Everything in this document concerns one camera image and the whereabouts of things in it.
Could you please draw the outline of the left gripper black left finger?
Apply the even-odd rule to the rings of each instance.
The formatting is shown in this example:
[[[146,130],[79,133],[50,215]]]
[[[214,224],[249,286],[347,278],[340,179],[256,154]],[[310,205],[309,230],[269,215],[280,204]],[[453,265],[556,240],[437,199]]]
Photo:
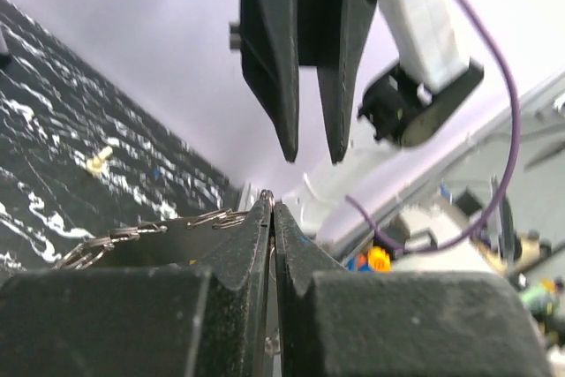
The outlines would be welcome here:
[[[272,207],[191,266],[44,270],[1,289],[4,376],[259,376]]]

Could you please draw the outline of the silver keyring holder with keys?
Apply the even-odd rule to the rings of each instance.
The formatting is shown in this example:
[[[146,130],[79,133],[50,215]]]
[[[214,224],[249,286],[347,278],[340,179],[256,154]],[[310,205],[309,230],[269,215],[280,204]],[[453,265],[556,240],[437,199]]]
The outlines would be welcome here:
[[[218,209],[197,216],[175,218],[163,222],[147,222],[128,228],[113,229],[104,237],[89,239],[69,251],[52,268],[54,272],[68,270],[79,271],[90,268],[108,255],[115,248],[145,240],[163,242],[171,248],[172,238],[186,240],[198,230],[224,231],[239,225],[249,225],[250,236],[227,238],[239,251],[232,259],[225,251],[216,249],[200,258],[199,263],[207,263],[215,269],[219,279],[231,281],[232,285],[241,285],[252,275],[263,275],[268,269],[268,230],[275,211],[275,197],[269,190],[264,190],[258,198],[258,207],[249,211],[234,211],[230,208]]]

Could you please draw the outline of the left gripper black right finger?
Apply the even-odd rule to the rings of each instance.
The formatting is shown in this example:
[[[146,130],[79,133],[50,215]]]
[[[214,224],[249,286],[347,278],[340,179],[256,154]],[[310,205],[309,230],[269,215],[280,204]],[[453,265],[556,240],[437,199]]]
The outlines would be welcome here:
[[[513,288],[481,272],[350,272],[273,211],[286,376],[548,376]]]

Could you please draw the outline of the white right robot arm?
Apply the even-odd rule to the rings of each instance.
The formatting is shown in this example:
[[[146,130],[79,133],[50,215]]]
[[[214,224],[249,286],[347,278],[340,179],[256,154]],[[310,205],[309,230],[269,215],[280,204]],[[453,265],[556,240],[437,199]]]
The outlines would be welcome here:
[[[456,34],[452,0],[240,0],[230,46],[244,79],[271,119],[283,156],[298,153],[299,71],[318,75],[332,162],[343,160],[353,117],[376,139],[399,147],[425,143],[484,77]],[[399,58],[353,97],[375,13],[393,35]]]

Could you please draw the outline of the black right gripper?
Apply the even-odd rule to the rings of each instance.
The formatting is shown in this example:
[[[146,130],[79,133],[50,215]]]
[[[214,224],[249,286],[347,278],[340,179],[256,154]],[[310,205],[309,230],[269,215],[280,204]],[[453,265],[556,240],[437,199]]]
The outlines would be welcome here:
[[[240,0],[243,77],[273,123],[287,162],[298,153],[298,62],[317,67],[331,162],[343,160],[377,1]]]

